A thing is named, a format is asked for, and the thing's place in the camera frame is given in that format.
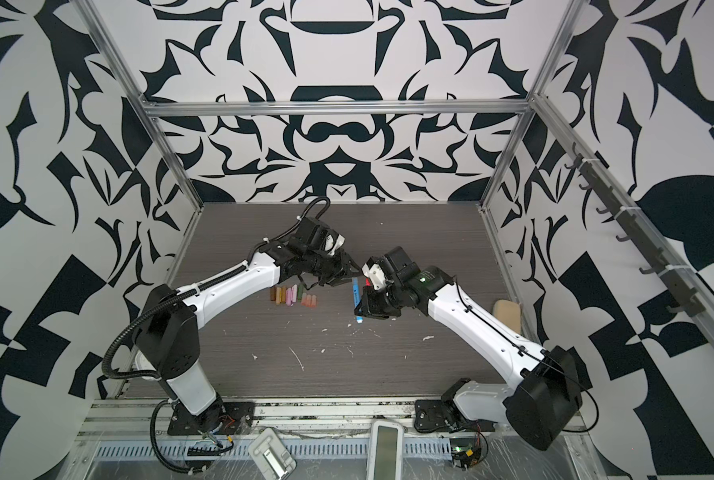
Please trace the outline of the blue highlighter pen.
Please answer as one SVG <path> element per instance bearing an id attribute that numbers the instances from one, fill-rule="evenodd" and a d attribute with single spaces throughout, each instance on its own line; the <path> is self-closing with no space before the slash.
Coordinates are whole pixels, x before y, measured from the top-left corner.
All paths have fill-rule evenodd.
<path id="1" fill-rule="evenodd" d="M 358 307 L 362 300 L 361 279 L 358 277 L 355 277 L 352 279 L 352 293 L 353 293 L 353 301 L 354 301 L 354 307 L 355 307 L 355 312 L 356 312 L 358 310 Z M 357 312 L 355 313 L 355 320 L 358 324 L 363 323 L 363 317 L 360 316 Z"/>

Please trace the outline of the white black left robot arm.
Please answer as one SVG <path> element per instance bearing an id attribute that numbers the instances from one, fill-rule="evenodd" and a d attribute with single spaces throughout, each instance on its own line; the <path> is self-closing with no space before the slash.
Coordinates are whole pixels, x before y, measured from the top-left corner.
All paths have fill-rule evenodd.
<path id="1" fill-rule="evenodd" d="M 283 235 L 254 246 L 235 266 L 177 289 L 156 288 L 144 312 L 108 347 L 104 375 L 157 382 L 193 431 L 217 432 L 227 413 L 203 366 L 205 328 L 229 309 L 290 279 L 310 276 L 318 286 L 349 282 L 357 270 L 345 243 L 324 221 L 302 217 Z"/>

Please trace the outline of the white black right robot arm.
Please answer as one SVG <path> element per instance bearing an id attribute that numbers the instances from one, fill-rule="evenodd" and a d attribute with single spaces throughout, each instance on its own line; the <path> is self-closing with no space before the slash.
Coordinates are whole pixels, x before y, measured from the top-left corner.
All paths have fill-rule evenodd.
<path id="1" fill-rule="evenodd" d="M 509 425 L 533 448 L 547 450 L 583 405 L 574 357 L 545 349 L 478 305 L 456 277 L 420 269 L 400 247 L 362 268 L 369 284 L 355 312 L 390 319 L 414 308 L 444 325 L 481 355 L 505 382 L 500 391 L 467 380 L 447 394 L 462 418 Z"/>

